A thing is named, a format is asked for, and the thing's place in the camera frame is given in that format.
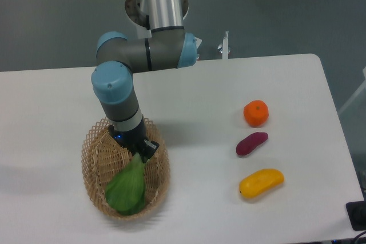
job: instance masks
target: white table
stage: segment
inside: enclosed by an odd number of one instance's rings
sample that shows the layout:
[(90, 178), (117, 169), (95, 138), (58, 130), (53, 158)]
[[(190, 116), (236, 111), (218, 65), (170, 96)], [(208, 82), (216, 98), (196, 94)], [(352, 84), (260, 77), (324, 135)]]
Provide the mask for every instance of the white table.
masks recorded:
[[(363, 199), (337, 112), (315, 55), (199, 61), (134, 76), (144, 115), (169, 150), (172, 180), (159, 209), (116, 222), (89, 201), (81, 146), (104, 117), (94, 68), (0, 73), (2, 243), (292, 243), (349, 238), (345, 204)], [(242, 108), (269, 107), (249, 127)], [(249, 158), (237, 143), (269, 139)], [(238, 183), (263, 168), (283, 187), (253, 202)]]

